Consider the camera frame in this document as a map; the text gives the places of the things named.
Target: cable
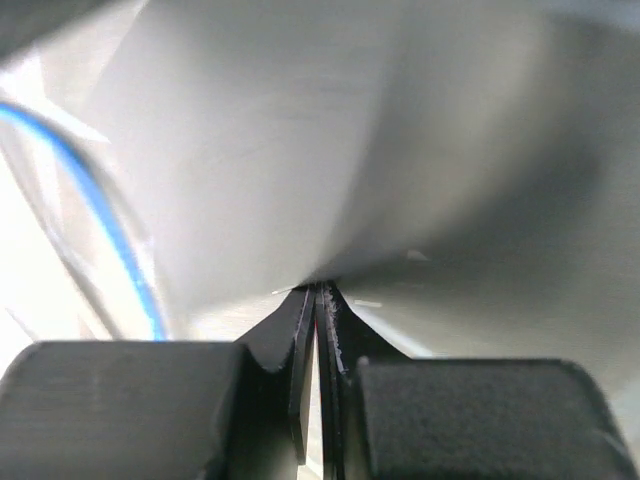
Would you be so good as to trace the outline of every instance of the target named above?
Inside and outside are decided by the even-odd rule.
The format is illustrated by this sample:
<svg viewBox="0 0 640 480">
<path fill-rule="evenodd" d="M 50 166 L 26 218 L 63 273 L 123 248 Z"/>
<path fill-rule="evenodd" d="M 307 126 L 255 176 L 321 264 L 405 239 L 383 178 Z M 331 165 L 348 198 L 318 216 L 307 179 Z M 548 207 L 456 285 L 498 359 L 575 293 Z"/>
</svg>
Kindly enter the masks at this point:
<svg viewBox="0 0 640 480">
<path fill-rule="evenodd" d="M 75 180 L 78 189 L 100 221 L 111 245 L 117 252 L 140 301 L 140 305 L 151 322 L 153 339 L 155 341 L 166 340 L 162 317 L 151 287 L 138 266 L 135 254 L 129 246 L 124 231 L 118 223 L 106 195 L 91 174 L 89 165 L 87 165 L 82 155 L 78 153 L 70 141 L 56 132 L 54 128 L 51 128 L 45 120 L 21 107 L 0 102 L 0 118 L 51 145 L 65 170 Z"/>
</svg>

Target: blue wire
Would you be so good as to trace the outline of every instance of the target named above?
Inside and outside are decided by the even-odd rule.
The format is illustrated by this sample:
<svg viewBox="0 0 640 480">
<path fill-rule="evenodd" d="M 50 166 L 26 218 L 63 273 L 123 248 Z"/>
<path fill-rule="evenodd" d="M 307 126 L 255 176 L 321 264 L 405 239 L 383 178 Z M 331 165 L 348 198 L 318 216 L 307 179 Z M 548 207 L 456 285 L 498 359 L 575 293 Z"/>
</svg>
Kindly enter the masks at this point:
<svg viewBox="0 0 640 480">
<path fill-rule="evenodd" d="M 89 207 L 98 217 L 113 248 L 118 253 L 140 304 L 151 322 L 151 330 L 155 341 L 166 340 L 162 318 L 135 255 L 127 242 L 127 238 L 118 223 L 106 195 L 93 178 L 88 165 L 75 151 L 71 144 L 52 130 L 45 122 L 19 107 L 0 102 L 0 118 L 15 126 L 22 127 L 29 133 L 46 141 L 53 148 L 65 169 L 74 178 L 77 187 L 84 195 Z"/>
</svg>

